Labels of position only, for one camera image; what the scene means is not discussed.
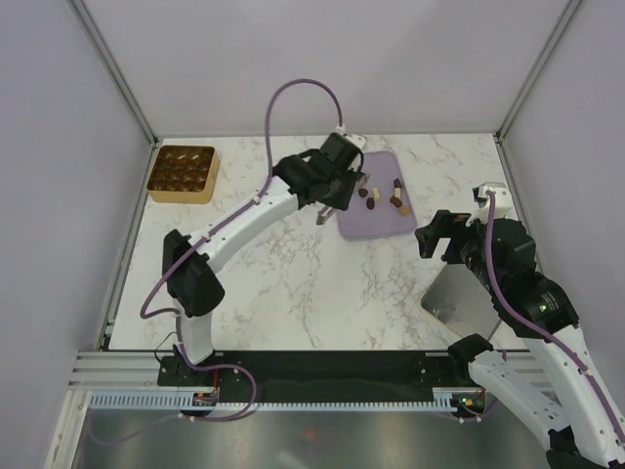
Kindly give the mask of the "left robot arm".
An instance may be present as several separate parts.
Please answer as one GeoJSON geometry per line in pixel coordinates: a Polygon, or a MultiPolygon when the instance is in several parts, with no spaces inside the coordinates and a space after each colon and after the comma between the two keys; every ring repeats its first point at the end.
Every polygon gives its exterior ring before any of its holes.
{"type": "Polygon", "coordinates": [[[362,136],[334,132],[320,148],[277,161],[259,190],[205,229],[168,235],[163,268],[176,268],[167,291],[183,308],[177,328],[186,355],[179,372],[190,384],[205,384],[214,371],[212,312],[226,293],[217,274],[262,231],[308,205],[323,205],[320,224],[333,212],[347,210],[355,185],[364,180],[365,145],[362,136]]]}

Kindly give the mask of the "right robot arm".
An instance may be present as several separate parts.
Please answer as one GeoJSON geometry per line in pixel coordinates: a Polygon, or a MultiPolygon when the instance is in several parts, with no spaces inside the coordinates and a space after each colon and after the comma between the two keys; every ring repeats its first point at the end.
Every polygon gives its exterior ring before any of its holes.
{"type": "Polygon", "coordinates": [[[471,220],[439,210],[416,230],[422,258],[447,240],[448,265],[465,266],[488,292],[494,310],[542,367],[555,393],[547,398],[512,370],[478,334],[449,347],[449,379],[480,385],[533,434],[553,468],[621,468],[624,416],[598,375],[579,317],[564,290],[540,274],[535,242],[521,222],[471,220]]]}

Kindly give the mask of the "steel slotted tongs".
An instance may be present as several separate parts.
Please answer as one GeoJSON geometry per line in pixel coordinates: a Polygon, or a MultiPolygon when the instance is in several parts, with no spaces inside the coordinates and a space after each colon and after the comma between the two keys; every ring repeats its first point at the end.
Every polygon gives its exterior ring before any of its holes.
{"type": "MultiPolygon", "coordinates": [[[[360,189],[362,189],[366,183],[368,182],[369,175],[363,172],[358,173],[358,177],[356,179],[353,193],[357,193],[360,189]]],[[[324,206],[317,212],[317,217],[315,223],[318,226],[324,225],[337,211],[336,208],[324,206]]]]}

